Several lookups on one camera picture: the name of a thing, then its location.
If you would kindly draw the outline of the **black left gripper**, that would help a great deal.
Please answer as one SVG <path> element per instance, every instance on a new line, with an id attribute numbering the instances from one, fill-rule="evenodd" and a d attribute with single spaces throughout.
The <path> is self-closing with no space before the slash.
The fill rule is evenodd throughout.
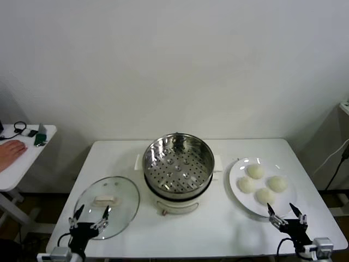
<path id="1" fill-rule="evenodd" d="M 81 205 L 79 209 L 74 212 L 72 218 L 69 218 L 70 224 L 70 241 L 68 243 L 68 247 L 71 249 L 73 253 L 78 254 L 81 257 L 85 257 L 85 249 L 89 240 L 97 237 L 99 235 L 99 231 L 103 231 L 109 224 L 109 211 L 110 207 L 107 206 L 102 218 L 97 222 L 93 223 L 85 223 L 79 222 L 79 217 L 84 209 L 85 205 Z"/>

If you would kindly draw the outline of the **bare person hand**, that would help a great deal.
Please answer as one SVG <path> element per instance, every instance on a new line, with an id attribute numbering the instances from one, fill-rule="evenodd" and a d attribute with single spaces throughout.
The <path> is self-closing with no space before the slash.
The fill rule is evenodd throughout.
<path id="1" fill-rule="evenodd" d="M 0 146 L 0 172 L 10 167 L 27 151 L 27 146 L 20 140 L 10 140 Z"/>

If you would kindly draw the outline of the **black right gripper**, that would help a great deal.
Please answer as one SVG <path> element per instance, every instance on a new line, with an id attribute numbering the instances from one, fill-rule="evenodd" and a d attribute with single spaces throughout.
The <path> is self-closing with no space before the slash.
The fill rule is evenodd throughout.
<path id="1" fill-rule="evenodd" d="M 309 239 L 306 230 L 308 228 L 307 215 L 302 214 L 299 208 L 289 203 L 293 213 L 297 219 L 286 219 L 279 217 L 275 214 L 273 208 L 267 203 L 269 221 L 274 227 L 279 227 L 279 231 L 290 236 L 294 243 L 296 252 L 303 252 L 304 246 L 310 245 L 311 240 Z"/>

